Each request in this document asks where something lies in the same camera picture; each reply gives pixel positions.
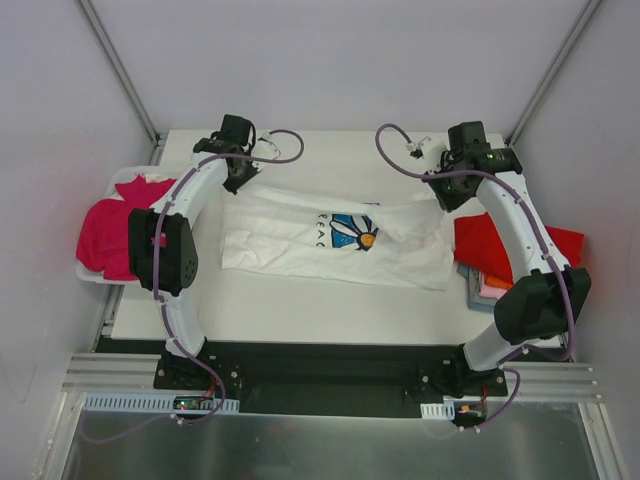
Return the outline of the white t-shirt with flower print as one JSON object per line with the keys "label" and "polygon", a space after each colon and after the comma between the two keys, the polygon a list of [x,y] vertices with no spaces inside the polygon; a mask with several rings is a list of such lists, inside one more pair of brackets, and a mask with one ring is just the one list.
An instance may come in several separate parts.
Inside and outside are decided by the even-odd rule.
{"label": "white t-shirt with flower print", "polygon": [[453,252],[434,198],[378,204],[267,186],[224,200],[221,265],[251,273],[443,290]]}

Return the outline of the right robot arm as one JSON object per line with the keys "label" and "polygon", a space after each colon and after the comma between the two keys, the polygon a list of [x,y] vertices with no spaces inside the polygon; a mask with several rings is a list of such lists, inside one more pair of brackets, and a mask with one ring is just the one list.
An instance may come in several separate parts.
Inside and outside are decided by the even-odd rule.
{"label": "right robot arm", "polygon": [[470,395],[485,372],[528,351],[558,362],[572,357],[576,319],[591,287],[584,268],[573,268],[547,232],[528,194],[524,173],[486,172],[465,164],[419,177],[451,212],[472,197],[496,227],[506,250],[513,287],[497,301],[493,323],[458,348],[452,388]]}

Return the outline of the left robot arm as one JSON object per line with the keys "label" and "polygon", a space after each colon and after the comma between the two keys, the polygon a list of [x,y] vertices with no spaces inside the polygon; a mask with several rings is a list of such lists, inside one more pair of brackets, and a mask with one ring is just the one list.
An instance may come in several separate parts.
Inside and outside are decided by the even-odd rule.
{"label": "left robot arm", "polygon": [[193,224],[213,194],[222,189],[235,193],[257,175],[256,165],[243,159],[254,146],[246,136],[220,131],[200,139],[189,166],[169,190],[128,217],[129,269],[151,292],[165,330],[165,348],[183,358],[177,377],[192,389],[205,386],[212,374],[209,361],[198,356],[205,335],[193,289],[199,267]]}

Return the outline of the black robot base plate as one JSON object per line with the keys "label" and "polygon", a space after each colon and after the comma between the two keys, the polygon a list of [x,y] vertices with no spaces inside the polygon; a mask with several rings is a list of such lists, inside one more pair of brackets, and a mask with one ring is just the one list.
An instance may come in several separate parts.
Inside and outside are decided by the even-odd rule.
{"label": "black robot base plate", "polygon": [[498,370],[473,373],[454,346],[208,341],[195,361],[162,352],[153,386],[215,386],[243,413],[416,418],[445,397],[502,399]]}

